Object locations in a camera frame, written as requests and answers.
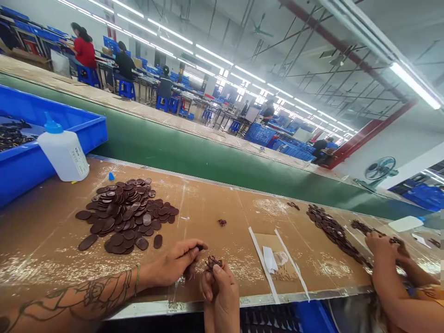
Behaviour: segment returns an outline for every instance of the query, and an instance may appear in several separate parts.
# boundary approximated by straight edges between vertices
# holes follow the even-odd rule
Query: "workbench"
[[[370,292],[368,269],[330,242],[306,215],[308,203],[229,184],[216,183],[148,166],[114,160],[88,158],[90,173],[78,183],[62,182],[54,176],[0,211],[0,311],[18,306],[31,298],[149,263],[158,253],[186,238],[204,240],[209,250],[203,255],[224,259],[235,275],[241,306],[274,303],[248,228],[255,234],[273,235],[277,230],[288,252],[299,266],[310,299],[322,299]],[[113,172],[115,180],[108,179]],[[156,198],[169,201],[179,209],[174,224],[166,223],[156,234],[163,235],[161,249],[153,248],[153,238],[144,252],[135,249],[128,255],[109,254],[103,248],[111,236],[99,238],[91,248],[79,251],[78,244],[89,235],[90,225],[74,215],[83,210],[96,189],[130,178],[151,178]],[[294,201],[300,211],[287,205]],[[419,244],[409,233],[395,233],[387,220],[325,207],[342,226],[347,238],[367,258],[364,236],[350,229],[359,219],[389,236],[404,239],[412,257],[428,272],[440,272],[440,251]],[[227,224],[221,227],[218,219]],[[204,269],[201,260],[198,275]],[[202,300],[198,277],[181,278],[175,285],[138,293],[113,319],[158,314],[173,314],[199,309]],[[297,277],[274,279],[280,302],[306,300]]]

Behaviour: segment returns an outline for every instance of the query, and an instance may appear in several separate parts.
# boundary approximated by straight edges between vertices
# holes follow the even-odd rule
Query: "person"
[[[28,301],[0,314],[0,332],[94,332],[100,320],[109,316],[148,288],[174,284],[184,273],[191,278],[199,261],[198,239],[177,242],[153,263],[108,277],[53,291],[42,299]],[[205,299],[204,324],[207,333],[240,332],[240,299],[236,280],[227,265],[215,265],[201,279]]]
[[[264,124],[268,124],[268,122],[270,121],[270,119],[273,119],[274,117],[274,100],[273,99],[269,99],[266,101],[265,103],[265,111],[262,114],[262,116],[264,117],[264,119],[262,120],[262,122]]]
[[[240,112],[240,116],[244,117],[247,114],[247,110],[248,110],[248,99],[245,102],[244,107],[242,108],[242,111]]]
[[[65,56],[75,65],[96,68],[97,64],[94,45],[92,43],[93,39],[88,35],[86,29],[79,24],[73,22],[71,23],[71,27],[73,28],[74,34],[77,36],[74,40],[74,46],[68,43],[68,41],[62,39],[60,41],[67,45],[74,52],[74,55],[65,54]]]
[[[327,144],[329,143],[329,142],[333,142],[334,141],[334,139],[333,139],[333,137],[331,136],[331,137],[329,137],[329,138],[327,138],[327,139],[322,139],[322,140],[317,140],[315,143],[314,143],[314,145],[313,145],[313,147],[315,148],[315,151],[314,152],[312,152],[311,154],[314,156],[314,157],[316,157],[313,161],[312,161],[312,163],[313,164],[316,164],[321,158],[322,158],[322,156],[323,156],[323,154],[322,154],[322,150],[324,150],[325,148],[327,148]]]
[[[404,242],[391,243],[376,231],[365,242],[373,253],[371,276],[376,294],[360,294],[329,300],[342,333],[438,333],[444,332],[444,292],[441,283],[410,256]],[[414,287],[410,296],[397,272],[399,265]]]
[[[168,66],[163,67],[163,74],[159,77],[159,84],[157,86],[157,96],[165,99],[165,103],[168,103],[168,99],[171,98],[171,86],[173,81],[171,81],[170,68]]]
[[[113,79],[113,72],[112,69],[108,70],[106,73],[105,81],[106,86],[111,92],[115,91],[114,87],[114,81],[115,80],[123,80],[127,82],[133,81],[133,72],[132,70],[136,68],[134,61],[131,59],[131,57],[126,53],[126,46],[125,44],[120,41],[118,43],[120,52],[116,54],[116,60],[115,63],[118,66],[118,70],[114,72],[114,79]]]

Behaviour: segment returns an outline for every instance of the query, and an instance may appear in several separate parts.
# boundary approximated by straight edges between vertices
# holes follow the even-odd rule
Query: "squeeze bottle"
[[[45,112],[46,132],[37,142],[62,181],[81,181],[89,174],[89,165],[77,134],[64,131],[62,126]]]

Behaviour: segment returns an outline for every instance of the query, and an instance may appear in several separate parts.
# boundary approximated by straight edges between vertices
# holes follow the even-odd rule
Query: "black shirt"
[[[264,113],[262,114],[262,116],[265,117],[269,117],[269,116],[274,116],[274,107],[273,106],[269,106]],[[264,123],[268,123],[269,119],[264,119],[263,122]]]
[[[116,64],[119,66],[119,72],[122,76],[126,77],[128,80],[133,80],[132,69],[135,69],[134,61],[130,58],[126,52],[120,52],[116,54]]]
[[[173,82],[171,81],[168,75],[162,74],[159,78],[160,85],[157,93],[162,98],[170,98],[171,97],[171,86]]]

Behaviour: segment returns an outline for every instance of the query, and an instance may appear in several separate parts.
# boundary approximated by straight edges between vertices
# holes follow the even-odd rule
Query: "hand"
[[[167,287],[175,283],[185,271],[188,276],[192,276],[199,261],[197,245],[208,250],[208,246],[202,240],[183,240],[177,242],[154,263],[142,266],[140,268],[141,281],[144,283],[142,287]]]
[[[214,265],[213,273],[203,272],[206,332],[240,332],[239,287],[228,265]]]
[[[375,261],[377,258],[388,258],[393,259],[393,261],[398,258],[398,248],[400,245],[390,243],[390,237],[388,236],[382,237],[376,231],[372,231],[367,233],[365,243],[373,253]]]

